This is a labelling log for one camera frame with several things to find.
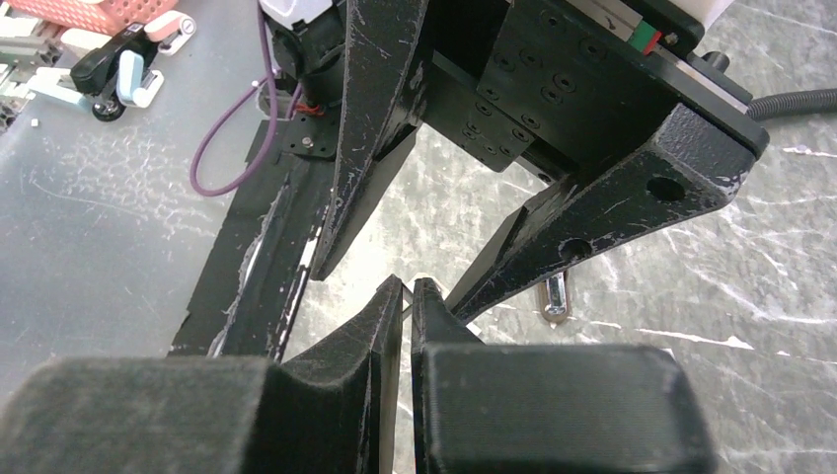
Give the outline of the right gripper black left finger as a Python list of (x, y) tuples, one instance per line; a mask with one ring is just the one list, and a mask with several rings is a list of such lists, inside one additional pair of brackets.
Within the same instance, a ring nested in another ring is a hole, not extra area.
[(388, 473), (402, 282), (326, 338), (267, 357), (67, 358), (1, 417), (5, 473)]

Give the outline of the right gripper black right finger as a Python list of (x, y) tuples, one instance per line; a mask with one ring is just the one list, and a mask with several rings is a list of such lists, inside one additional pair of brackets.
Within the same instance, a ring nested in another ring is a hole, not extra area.
[(668, 352), (622, 344), (487, 344), (415, 282), (419, 473), (713, 473), (697, 397)]

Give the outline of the brown stapler base part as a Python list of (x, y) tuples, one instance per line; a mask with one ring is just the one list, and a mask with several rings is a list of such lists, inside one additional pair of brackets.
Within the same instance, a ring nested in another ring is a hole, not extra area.
[(568, 272), (548, 277), (536, 285), (539, 314), (550, 324), (564, 324), (571, 315)]

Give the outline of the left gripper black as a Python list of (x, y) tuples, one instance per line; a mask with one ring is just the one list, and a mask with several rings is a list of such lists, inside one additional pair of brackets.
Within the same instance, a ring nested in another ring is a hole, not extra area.
[(696, 47), (724, 1), (433, 1), (427, 124), (485, 166), (583, 170), (510, 214), (448, 294), (464, 322), (728, 205), (769, 143)]

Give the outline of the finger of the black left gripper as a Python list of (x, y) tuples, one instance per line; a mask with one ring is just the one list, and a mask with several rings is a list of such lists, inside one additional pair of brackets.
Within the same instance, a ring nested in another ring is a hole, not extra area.
[(425, 1), (350, 1), (331, 202), (311, 278), (325, 280), (377, 207), (416, 141)]

